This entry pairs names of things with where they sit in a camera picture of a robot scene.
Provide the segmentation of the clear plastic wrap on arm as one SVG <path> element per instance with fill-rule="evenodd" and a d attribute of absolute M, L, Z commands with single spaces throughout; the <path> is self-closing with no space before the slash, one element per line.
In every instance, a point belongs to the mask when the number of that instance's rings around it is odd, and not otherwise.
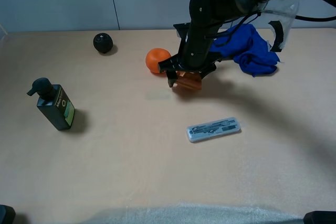
<path fill-rule="evenodd" d="M 268 0 L 261 10 L 261 16 L 274 34 L 268 45 L 270 52 L 281 52 L 286 44 L 301 0 Z"/>

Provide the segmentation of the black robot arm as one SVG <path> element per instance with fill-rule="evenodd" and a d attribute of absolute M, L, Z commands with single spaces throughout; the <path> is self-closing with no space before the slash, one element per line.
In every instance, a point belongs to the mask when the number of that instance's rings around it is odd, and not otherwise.
<path fill-rule="evenodd" d="M 160 73 L 166 73 L 169 87 L 178 83 L 190 89 L 200 89 L 202 79 L 216 70 L 222 60 L 217 52 L 210 52 L 214 39 L 230 37 L 233 33 L 218 30 L 223 24 L 237 19 L 246 21 L 263 13 L 269 0 L 190 0 L 190 23 L 175 24 L 181 42 L 178 53 L 158 63 Z M 322 0 L 335 6 L 335 0 Z"/>

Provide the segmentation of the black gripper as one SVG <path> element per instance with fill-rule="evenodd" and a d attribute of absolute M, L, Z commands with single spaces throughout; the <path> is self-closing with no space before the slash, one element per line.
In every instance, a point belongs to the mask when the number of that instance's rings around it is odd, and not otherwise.
<path fill-rule="evenodd" d="M 221 23 L 200 27 L 193 22 L 174 24 L 181 42 L 177 54 L 158 63 L 160 73 L 166 72 L 168 85 L 172 88 L 178 80 L 176 71 L 198 72 L 201 79 L 214 72 L 210 68 L 216 62 L 222 61 L 219 52 L 210 52 L 213 43 L 209 35 L 218 32 Z"/>

